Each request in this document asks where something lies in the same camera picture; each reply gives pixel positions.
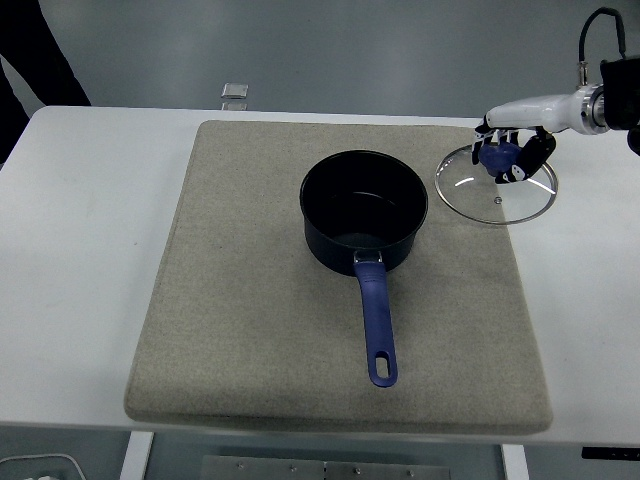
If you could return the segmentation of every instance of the metal plate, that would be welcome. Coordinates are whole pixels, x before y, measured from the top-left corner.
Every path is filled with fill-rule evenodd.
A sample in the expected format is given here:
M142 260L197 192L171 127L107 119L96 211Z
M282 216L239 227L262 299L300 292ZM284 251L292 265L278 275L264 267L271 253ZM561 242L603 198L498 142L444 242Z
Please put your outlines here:
M447 467L326 462L325 480L450 480Z
M323 480L324 462L206 455L200 480Z
M200 480L450 480L447 467L206 455Z

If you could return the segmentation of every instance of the glass lid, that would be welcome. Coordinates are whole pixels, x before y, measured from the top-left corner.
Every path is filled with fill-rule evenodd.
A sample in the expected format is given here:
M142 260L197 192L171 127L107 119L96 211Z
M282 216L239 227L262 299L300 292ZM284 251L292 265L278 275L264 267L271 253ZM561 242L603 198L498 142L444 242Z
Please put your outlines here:
M463 217L491 225L511 225L539 217L556 199L558 178L544 164L531 178L498 185L481 165L471 162L471 146L447 155L436 170L436 190Z

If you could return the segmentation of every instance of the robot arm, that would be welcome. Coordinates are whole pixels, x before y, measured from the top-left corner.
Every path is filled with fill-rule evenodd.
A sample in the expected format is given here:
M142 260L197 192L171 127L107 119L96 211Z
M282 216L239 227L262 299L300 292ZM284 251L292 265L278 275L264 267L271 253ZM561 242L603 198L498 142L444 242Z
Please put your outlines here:
M526 180L553 153L552 133L568 128L584 135L606 132L601 85L585 85L573 95L529 98L491 109L476 128L473 163L482 163L496 183ZM520 148L517 132L533 129L536 134ZM497 137L498 143L492 144Z
M621 60L600 66L603 84L587 84L584 39L593 19L601 13L616 18ZM570 95L529 98L495 107L484 116L475 131L473 164L481 163L496 183L526 180L553 153L553 133L566 129L583 135L605 133L609 128L628 130L628 144L640 155L640 57L626 58L624 27L620 14L609 8L596 10L580 36L580 86ZM520 147L518 131L536 133Z

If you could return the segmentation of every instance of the black cable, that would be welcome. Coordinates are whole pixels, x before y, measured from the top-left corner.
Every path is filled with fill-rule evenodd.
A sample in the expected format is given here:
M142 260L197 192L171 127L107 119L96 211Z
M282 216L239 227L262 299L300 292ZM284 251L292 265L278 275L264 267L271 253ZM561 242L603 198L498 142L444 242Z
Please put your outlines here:
M608 7L601 7L595 12L591 14L591 16L587 19L582 27L582 33L580 34L580 45L578 48L578 61L584 62L584 41L587 37L587 30L589 30L589 26L591 22L600 14L611 15L616 19L616 33L618 35L618 51L620 52L620 56L625 59L624 52L627 50L627 46L624 41L624 24L622 23L622 15L617 10Z

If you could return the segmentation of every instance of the small metal object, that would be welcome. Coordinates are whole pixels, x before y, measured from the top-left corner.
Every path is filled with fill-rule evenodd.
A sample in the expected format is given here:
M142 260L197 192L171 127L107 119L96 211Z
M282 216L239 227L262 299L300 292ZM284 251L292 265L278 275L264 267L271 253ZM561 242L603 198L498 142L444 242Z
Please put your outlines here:
M588 70L587 62L578 62L578 90L589 83L587 81Z
M225 83L222 89L222 98L247 98L249 85L242 83Z
M609 130L604 121L604 87L601 84L582 87L584 97L580 108L582 126L590 135Z
M376 259L378 263L382 263L382 253L380 252L376 252L378 254L378 258ZM362 252L359 251L355 251L353 252L353 263L358 263L358 262L366 262L366 261L373 261L373 258L360 258L358 257L358 254L362 254Z
M246 103L223 102L222 110L230 110L234 112L244 112L247 109Z

